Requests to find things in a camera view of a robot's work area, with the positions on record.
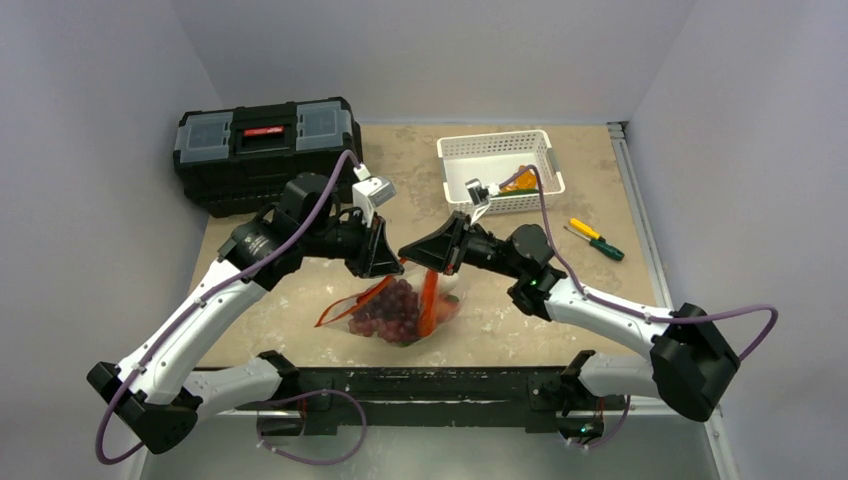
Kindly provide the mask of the white radish with leaves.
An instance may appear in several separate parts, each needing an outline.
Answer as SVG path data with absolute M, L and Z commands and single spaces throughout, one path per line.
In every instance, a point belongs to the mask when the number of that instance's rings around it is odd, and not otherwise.
M 440 274 L 437 280 L 439 295 L 458 295 L 461 288 L 461 276 L 459 274 Z

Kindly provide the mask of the dark red grapes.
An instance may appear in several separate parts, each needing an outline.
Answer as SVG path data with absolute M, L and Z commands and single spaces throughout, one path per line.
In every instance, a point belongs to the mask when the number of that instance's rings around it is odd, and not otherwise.
M 417 342 L 419 293 L 405 279 L 390 279 L 386 286 L 352 313 L 351 334 L 376 337 L 399 346 Z

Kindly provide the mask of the clear zip top bag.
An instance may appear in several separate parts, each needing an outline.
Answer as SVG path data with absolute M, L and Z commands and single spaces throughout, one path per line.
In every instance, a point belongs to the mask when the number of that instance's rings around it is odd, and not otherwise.
M 406 347 L 452 321 L 464 305 L 465 293 L 457 275 L 408 264 L 402 274 L 383 277 L 331 303 L 315 326 Z

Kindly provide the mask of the orange carrot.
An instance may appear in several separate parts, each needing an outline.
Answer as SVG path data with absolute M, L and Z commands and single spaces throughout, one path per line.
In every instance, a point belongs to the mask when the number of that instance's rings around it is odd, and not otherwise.
M 427 270 L 422 282 L 419 304 L 420 315 L 417 325 L 417 335 L 421 338 L 431 335 L 437 328 L 437 300 L 439 274 L 433 270 Z

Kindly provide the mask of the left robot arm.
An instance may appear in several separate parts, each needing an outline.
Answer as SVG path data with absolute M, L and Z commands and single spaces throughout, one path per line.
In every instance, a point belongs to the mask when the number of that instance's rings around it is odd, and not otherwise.
M 345 209 L 332 179 L 301 174 L 281 198 L 238 226 L 195 290 L 158 331 L 118 363 L 100 362 L 89 384 L 107 402 L 142 448 L 164 453 L 208 417 L 242 406 L 284 409 L 313 394 L 281 353 L 201 371 L 198 362 L 230 325 L 308 257 L 340 259 L 358 278 L 396 275 L 403 267 L 390 249 L 377 208 L 396 193 L 385 177 L 352 188 Z

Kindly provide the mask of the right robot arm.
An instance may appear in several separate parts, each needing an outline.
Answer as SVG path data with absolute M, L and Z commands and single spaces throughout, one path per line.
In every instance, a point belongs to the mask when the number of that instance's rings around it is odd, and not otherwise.
M 554 250 L 538 224 L 521 225 L 499 239 L 455 212 L 399 254 L 445 275 L 471 265 L 512 278 L 507 293 L 522 313 L 578 326 L 631 350 L 624 357 L 592 354 L 565 375 L 561 392 L 573 406 L 608 395 L 653 397 L 704 422 L 739 370 L 738 355 L 703 310 L 690 304 L 678 310 L 650 307 L 585 286 L 552 264 Z

